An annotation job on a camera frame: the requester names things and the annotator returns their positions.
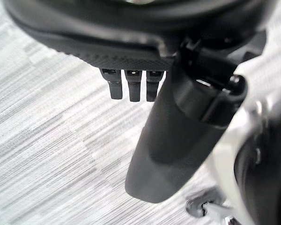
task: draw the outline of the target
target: textured surface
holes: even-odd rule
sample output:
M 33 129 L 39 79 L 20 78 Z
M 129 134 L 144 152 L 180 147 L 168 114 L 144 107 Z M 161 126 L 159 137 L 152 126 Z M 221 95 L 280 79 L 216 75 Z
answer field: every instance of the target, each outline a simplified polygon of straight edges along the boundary
M 281 1 L 265 54 L 243 64 L 247 102 L 281 87 Z M 0 3 L 0 225 L 211 224 L 185 197 L 214 182 L 205 167 L 174 197 L 125 193 L 129 162 L 152 103 L 110 100 L 99 70 L 22 33 Z

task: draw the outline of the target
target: rubber grip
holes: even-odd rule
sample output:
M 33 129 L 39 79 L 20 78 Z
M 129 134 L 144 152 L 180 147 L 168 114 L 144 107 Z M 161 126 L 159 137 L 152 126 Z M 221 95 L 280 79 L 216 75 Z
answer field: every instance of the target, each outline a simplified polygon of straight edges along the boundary
M 174 195 L 226 129 L 186 116 L 175 103 L 172 87 L 170 73 L 140 135 L 126 178 L 126 192 L 150 203 Z

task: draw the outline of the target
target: black tab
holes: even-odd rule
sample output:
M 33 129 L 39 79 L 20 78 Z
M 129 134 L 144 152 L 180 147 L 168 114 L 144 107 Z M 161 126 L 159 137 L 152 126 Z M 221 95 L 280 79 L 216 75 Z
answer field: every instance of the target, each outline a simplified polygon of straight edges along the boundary
M 122 99 L 122 79 L 121 70 L 115 69 L 100 69 L 100 72 L 105 80 L 108 81 L 112 99 Z
M 147 101 L 154 102 L 157 96 L 159 82 L 163 77 L 163 71 L 147 71 Z
M 130 101 L 139 102 L 141 99 L 141 73 L 139 70 L 125 70 L 128 81 Z

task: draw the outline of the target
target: floor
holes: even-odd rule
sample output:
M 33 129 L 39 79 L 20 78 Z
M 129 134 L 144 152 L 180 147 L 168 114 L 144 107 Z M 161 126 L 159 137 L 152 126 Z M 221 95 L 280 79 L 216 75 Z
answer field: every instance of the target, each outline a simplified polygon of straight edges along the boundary
M 264 55 L 241 65 L 246 104 L 281 88 L 281 1 Z M 175 196 L 150 204 L 124 181 L 152 107 L 111 100 L 97 68 L 37 43 L 0 2 L 0 225 L 209 225 L 185 213 L 188 195 L 214 185 L 203 165 Z

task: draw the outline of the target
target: black handle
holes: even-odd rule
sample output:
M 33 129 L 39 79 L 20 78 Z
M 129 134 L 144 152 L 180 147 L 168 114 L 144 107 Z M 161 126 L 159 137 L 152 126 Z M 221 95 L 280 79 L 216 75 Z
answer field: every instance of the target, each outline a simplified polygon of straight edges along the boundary
M 173 67 L 167 74 L 126 178 L 126 192 L 146 202 L 160 203 L 175 194 L 204 162 L 227 127 L 201 121 L 206 113 L 210 114 L 211 105 L 218 113 L 221 104 L 214 107 L 214 103 L 217 98 L 223 99 L 222 92 L 192 81 L 179 68 Z M 245 92 L 238 95 L 242 97 L 237 98 L 235 106 L 240 106 Z M 231 108 L 222 109 L 223 114 L 231 114 Z

